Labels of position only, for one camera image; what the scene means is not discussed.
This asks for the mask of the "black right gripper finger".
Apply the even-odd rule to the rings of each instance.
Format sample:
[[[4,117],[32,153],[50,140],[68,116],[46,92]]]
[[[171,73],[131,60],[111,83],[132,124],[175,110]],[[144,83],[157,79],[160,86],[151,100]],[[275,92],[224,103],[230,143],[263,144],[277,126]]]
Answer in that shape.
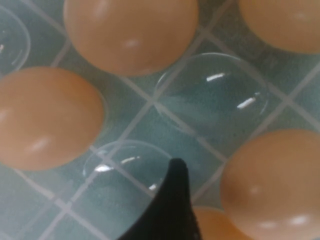
[[[201,240],[190,194],[189,171],[180,158],[168,163],[165,178],[140,218],[121,240]]]

